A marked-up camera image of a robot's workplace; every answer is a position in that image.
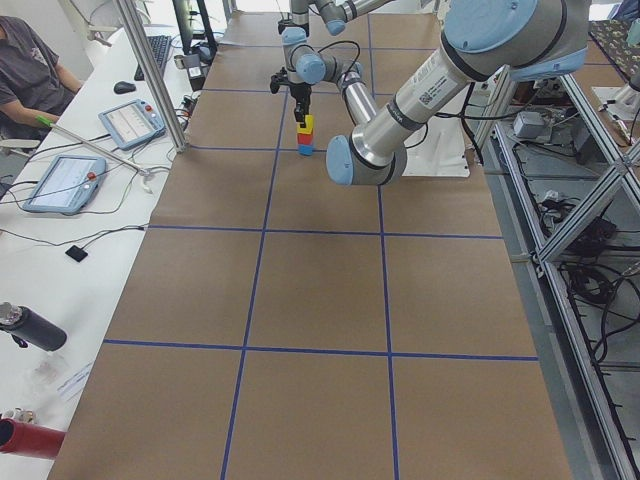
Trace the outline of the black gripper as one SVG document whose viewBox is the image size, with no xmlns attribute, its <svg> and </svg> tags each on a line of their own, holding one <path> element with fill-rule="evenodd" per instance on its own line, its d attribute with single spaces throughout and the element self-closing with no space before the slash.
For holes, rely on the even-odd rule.
<svg viewBox="0 0 640 480">
<path fill-rule="evenodd" d="M 294 117 L 300 126 L 306 125 L 306 106 L 311 105 L 312 87 L 307 83 L 292 83 L 290 93 L 296 101 Z"/>
</svg>

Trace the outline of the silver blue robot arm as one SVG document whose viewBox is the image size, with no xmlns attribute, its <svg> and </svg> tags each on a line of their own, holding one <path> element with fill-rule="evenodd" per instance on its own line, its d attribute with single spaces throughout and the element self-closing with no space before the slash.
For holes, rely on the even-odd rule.
<svg viewBox="0 0 640 480">
<path fill-rule="evenodd" d="M 286 27 L 300 27 L 309 36 L 309 12 L 315 7 L 328 32 L 336 36 L 343 32 L 348 22 L 389 3 L 389 0 L 347 0 L 337 4 L 330 0 L 293 0 L 290 12 L 279 21 L 279 32 Z"/>
<path fill-rule="evenodd" d="M 385 185 L 407 163 L 406 140 L 472 82 L 509 66 L 515 81 L 553 78 L 585 61 L 587 1 L 453 1 L 440 47 L 384 107 L 378 107 L 355 67 L 324 56 L 307 43 L 309 1 L 293 1 L 280 20 L 283 74 L 295 98 L 307 101 L 312 85 L 337 85 L 355 124 L 328 145 L 326 168 L 339 185 Z"/>
</svg>

